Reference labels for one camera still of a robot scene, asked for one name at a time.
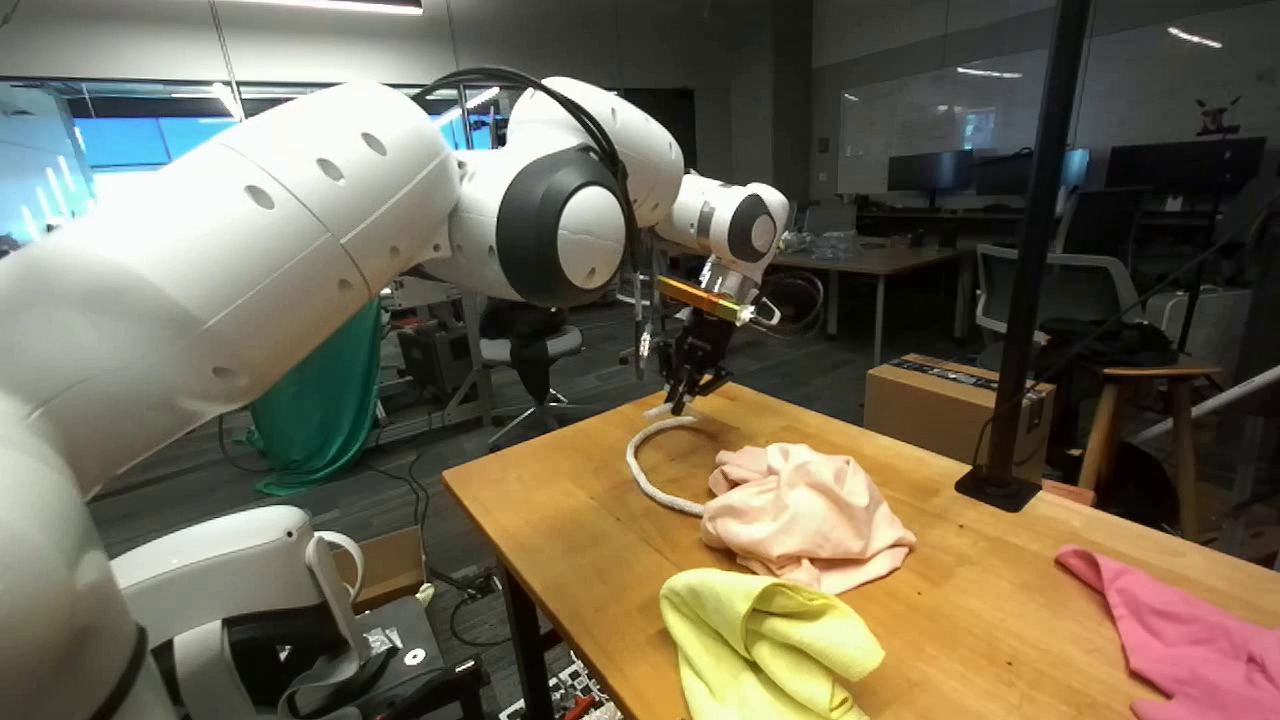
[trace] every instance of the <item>cloth fold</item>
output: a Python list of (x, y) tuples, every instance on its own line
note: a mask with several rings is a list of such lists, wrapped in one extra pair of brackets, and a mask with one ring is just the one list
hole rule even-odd
[(1243, 623), (1113, 555), (1061, 546), (1056, 563), (1101, 590), (1133, 674), (1170, 700), (1133, 704), (1139, 720), (1280, 715), (1280, 633)]
[(687, 567), (665, 584), (662, 611), (695, 720), (854, 720), (863, 711), (847, 682), (885, 660), (843, 598), (767, 576)]
[(710, 487), (706, 540), (762, 576), (847, 590), (895, 573), (918, 546), (854, 456), (735, 447), (715, 456)]

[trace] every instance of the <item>pink towel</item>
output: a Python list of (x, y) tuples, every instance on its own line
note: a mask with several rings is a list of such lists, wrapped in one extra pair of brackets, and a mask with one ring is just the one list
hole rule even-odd
[(1127, 673), (1170, 697), (1136, 704), (1139, 720), (1280, 715), (1280, 633), (1085, 546), (1064, 546), (1056, 563), (1104, 596)]
[(710, 487), (710, 545), (762, 576), (847, 590), (895, 573), (918, 545), (856, 460), (808, 442), (720, 450)]

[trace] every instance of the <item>black pole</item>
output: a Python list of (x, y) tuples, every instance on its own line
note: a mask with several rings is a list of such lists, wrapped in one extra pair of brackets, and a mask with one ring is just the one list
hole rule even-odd
[(1021, 251), (1015, 251), (989, 464), (972, 466), (957, 484), (966, 497), (989, 500), (1007, 511), (1023, 508), (1040, 492), (1040, 479), (1014, 474), (1014, 450), (1015, 450), (1015, 421), (1021, 421), (1028, 360), (1033, 360), (1054, 212), (1056, 212), (1056, 191), (1061, 191), (1064, 150), (1073, 131), (1085, 34), (1090, 34), (1090, 0), (1061, 0), (1054, 47), (1048, 47), (1048, 70), (1045, 70), (1040, 127), (1035, 127), (1033, 196), (1021, 226)]

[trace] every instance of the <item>desk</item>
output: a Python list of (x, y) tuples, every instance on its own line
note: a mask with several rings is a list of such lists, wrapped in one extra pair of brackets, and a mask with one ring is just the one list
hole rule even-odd
[[(509, 567), (509, 602), (539, 602), (629, 715), (687, 715), (662, 584), (679, 567), (734, 567), (699, 545), (699, 525), (634, 487), (623, 442), (662, 396), (445, 472)], [(720, 447), (804, 439), (856, 456), (895, 517), (921, 536), (902, 573), (843, 598), (889, 660), (854, 688), (874, 715), (1127, 715), (1156, 697), (1123, 673), (1104, 602), (1054, 563), (1085, 545), (1149, 567), (1243, 620), (1280, 623), (1280, 576), (1201, 545), (1040, 492), (1023, 511), (961, 497), (966, 464), (727, 383), (691, 405), (699, 432), (644, 447), (649, 474), (706, 497)], [(523, 697), (544, 700), (544, 647), (512, 636)]]
[(840, 330), (840, 276), (877, 276), (877, 328), (874, 328), (874, 362), (885, 360), (885, 285), (889, 276), (906, 276), (933, 263), (966, 260), (967, 248), (927, 248), (909, 244), (906, 234), (885, 239), (854, 239), (840, 251), (782, 251), (772, 268), (813, 268), (830, 273), (830, 334)]

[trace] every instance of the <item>green fabric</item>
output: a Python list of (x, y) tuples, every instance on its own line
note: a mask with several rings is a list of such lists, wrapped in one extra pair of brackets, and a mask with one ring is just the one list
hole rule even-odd
[(677, 573), (662, 611), (695, 720), (854, 720), (847, 682), (885, 660), (840, 596), (772, 576)]
[(252, 405), (258, 447), (274, 466), (260, 492), (304, 492), (369, 447), (376, 369), (379, 303), (372, 299)]

